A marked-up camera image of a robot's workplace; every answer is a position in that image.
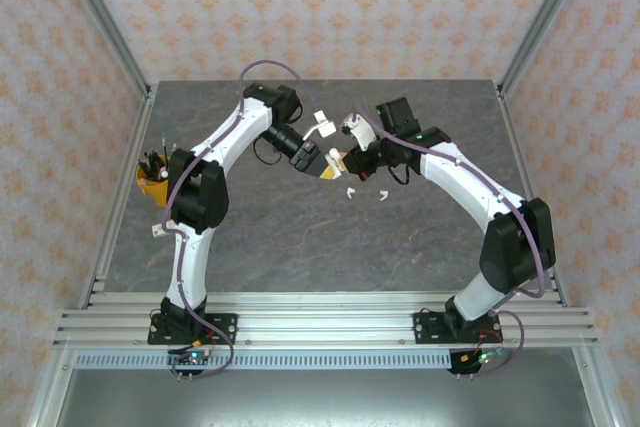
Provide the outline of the yellow pen cup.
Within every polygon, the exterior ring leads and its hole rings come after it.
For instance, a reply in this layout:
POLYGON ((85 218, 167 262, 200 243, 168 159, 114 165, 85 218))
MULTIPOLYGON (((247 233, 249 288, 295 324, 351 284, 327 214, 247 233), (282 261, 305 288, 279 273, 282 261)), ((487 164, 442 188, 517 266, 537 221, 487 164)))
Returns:
POLYGON ((136 184, 144 195, 150 196, 155 204, 161 208, 165 208, 168 199, 168 178, 161 179, 160 173, 157 178, 151 175, 150 179, 146 179, 141 171, 139 164, 136 169, 136 184))

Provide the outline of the small controller board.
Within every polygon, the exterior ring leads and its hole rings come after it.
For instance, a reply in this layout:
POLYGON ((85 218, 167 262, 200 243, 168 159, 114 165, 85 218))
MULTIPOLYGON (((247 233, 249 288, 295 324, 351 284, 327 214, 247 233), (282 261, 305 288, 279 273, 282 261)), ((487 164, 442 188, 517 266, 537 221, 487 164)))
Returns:
POLYGON ((502 356, 504 353, 505 353, 505 350, 503 347, 499 347, 496 349, 489 349, 489 350, 475 349, 475 350, 463 353, 460 357, 460 361, 469 365, 473 365, 473 364, 483 365, 483 364, 489 363, 492 359, 496 357, 502 356))
POLYGON ((210 355, 210 350, 186 351, 178 354, 174 359, 174 363, 176 365, 207 365, 210 355))

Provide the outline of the grey metal panel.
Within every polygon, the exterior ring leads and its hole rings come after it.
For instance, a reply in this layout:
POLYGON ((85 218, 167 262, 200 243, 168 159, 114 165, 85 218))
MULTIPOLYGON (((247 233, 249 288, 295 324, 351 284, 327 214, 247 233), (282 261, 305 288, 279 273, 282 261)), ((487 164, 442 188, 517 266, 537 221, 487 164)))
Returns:
POLYGON ((57 427, 594 427, 580 381, 444 371, 77 371, 57 427))

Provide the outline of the aluminium table side rail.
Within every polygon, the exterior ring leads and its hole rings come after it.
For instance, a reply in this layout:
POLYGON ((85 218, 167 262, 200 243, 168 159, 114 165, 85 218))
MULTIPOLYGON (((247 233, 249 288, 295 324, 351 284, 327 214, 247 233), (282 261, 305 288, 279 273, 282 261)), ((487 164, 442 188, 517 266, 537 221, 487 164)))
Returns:
MULTIPOLYGON (((498 84, 494 85, 496 90, 496 97, 502 112, 502 116, 504 119, 505 127, 509 136, 510 144, 516 159, 516 163, 518 166, 519 175, 523 184, 525 197, 530 200, 534 197, 534 190, 531 185, 531 181, 527 172, 527 168, 525 165, 525 158, 523 155, 523 150, 521 149, 520 143, 517 138, 517 133, 514 127, 514 122, 512 116, 509 112, 509 108, 507 105, 506 94, 501 90, 501 86, 498 84)), ((570 301, 567 298, 567 295, 564 292, 564 280, 557 272, 558 265, 549 268, 545 273, 545 285, 548 290, 553 290, 555 294, 559 298, 559 303, 562 308, 570 307, 570 301)))
POLYGON ((152 84, 141 98, 125 155, 118 171, 116 189, 106 218, 103 235, 78 301, 77 307, 81 310, 88 307, 95 282, 104 279, 108 273, 157 89, 158 84, 152 84))

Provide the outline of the aluminium mounting rail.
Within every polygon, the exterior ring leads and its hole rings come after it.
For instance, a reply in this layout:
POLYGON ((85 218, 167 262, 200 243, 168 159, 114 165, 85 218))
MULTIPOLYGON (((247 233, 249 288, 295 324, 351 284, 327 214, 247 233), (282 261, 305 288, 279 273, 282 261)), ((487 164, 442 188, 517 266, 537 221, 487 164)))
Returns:
MULTIPOLYGON (((239 317, 240 349, 413 349, 412 315, 439 310, 447 292, 212 293, 207 307, 239 317)), ((84 309, 66 310, 54 337, 58 347, 143 347, 157 292, 96 292, 84 309)), ((500 316, 504 343, 515 347, 596 346, 586 308, 561 304, 555 291, 539 299, 518 296, 500 316)))

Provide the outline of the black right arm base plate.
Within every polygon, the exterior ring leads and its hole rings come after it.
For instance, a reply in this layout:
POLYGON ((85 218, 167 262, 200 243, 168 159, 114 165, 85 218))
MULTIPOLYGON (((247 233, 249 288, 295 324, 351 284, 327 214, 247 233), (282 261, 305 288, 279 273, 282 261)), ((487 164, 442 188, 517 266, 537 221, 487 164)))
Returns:
POLYGON ((503 340, 497 316, 484 315, 468 321, 451 312, 419 311, 412 315, 417 344, 501 343, 503 340))

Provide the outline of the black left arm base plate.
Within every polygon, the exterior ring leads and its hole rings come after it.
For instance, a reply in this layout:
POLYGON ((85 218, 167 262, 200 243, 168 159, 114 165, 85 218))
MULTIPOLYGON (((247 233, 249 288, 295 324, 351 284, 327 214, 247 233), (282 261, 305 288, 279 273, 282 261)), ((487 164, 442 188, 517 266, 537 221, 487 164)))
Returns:
MULTIPOLYGON (((235 343, 237 333, 238 316, 236 314, 204 313, 202 318, 209 324, 223 332, 235 343)), ((151 324, 148 331, 147 343, 149 345, 185 346, 194 341, 204 342, 213 340, 221 342, 219 333, 204 326, 186 311, 181 311, 177 316, 170 316, 155 312, 151 315, 151 324)))

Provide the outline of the aluminium corner post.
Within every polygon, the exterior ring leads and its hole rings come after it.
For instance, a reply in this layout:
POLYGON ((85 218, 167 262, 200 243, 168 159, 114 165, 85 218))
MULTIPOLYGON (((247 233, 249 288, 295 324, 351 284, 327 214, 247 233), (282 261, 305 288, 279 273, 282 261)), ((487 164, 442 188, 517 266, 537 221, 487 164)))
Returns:
POLYGON ((497 93, 501 99, 506 99, 509 92, 514 89, 563 2, 564 0, 542 1, 502 79, 496 84, 497 93))
POLYGON ((83 0, 134 89, 147 98, 151 90, 105 0, 83 0))

